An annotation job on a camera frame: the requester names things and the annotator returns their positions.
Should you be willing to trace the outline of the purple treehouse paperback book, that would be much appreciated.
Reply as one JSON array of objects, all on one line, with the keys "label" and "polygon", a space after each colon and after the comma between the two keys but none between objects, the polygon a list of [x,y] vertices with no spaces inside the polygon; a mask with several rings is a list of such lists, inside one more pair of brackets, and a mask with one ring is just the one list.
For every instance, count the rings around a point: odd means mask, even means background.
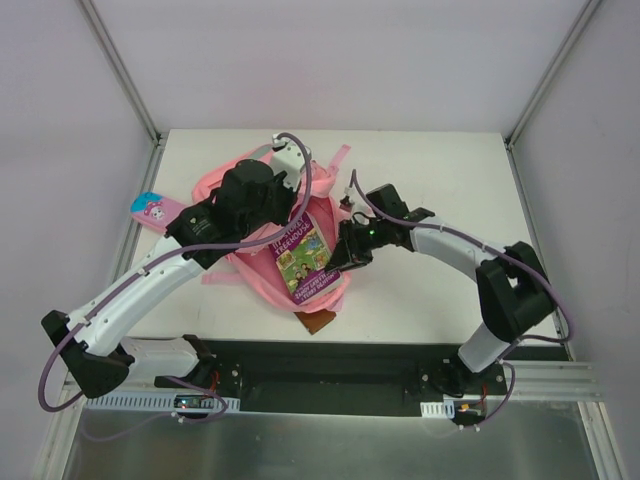
[{"label": "purple treehouse paperback book", "polygon": [[324,271],[332,250],[309,213],[268,248],[295,305],[308,304],[343,283],[340,272]]}]

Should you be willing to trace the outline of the pink student backpack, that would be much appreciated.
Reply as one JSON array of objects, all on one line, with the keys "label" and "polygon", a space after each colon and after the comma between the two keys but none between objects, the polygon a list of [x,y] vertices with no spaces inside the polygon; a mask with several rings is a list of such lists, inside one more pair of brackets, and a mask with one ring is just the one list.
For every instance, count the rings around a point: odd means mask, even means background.
[{"label": "pink student backpack", "polygon": [[285,311],[339,311],[350,275],[327,273],[325,267],[337,244],[339,223],[347,217],[331,190],[350,150],[350,146],[342,146],[326,167],[312,164],[311,197],[302,219],[290,231],[273,243],[227,255],[235,271],[206,273],[201,283],[245,283],[272,306]]}]

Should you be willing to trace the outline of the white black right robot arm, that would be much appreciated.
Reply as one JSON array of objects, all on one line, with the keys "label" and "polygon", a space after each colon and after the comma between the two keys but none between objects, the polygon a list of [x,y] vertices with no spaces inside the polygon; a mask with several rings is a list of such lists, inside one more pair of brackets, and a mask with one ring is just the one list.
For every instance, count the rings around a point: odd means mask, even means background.
[{"label": "white black right robot arm", "polygon": [[484,385],[485,371],[558,306],[537,254],[525,242],[493,246],[446,225],[428,209],[411,210],[391,184],[367,193],[365,202],[372,215],[340,222],[326,272],[364,267],[374,250],[394,245],[439,260],[474,281],[482,322],[428,375],[444,395],[473,394]]}]

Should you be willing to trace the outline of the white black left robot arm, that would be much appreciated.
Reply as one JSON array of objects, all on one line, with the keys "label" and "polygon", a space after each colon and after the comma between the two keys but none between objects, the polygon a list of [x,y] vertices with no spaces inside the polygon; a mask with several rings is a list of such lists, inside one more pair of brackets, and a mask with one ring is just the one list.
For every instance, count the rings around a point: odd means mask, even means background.
[{"label": "white black left robot arm", "polygon": [[184,283],[224,256],[251,246],[249,236],[269,224],[289,225],[311,172],[309,162],[243,159],[219,186],[183,209],[147,255],[105,292],[70,313],[50,311],[41,321],[83,396],[102,397],[136,374],[157,383],[211,386],[212,354],[195,335],[135,340],[129,332]]}]

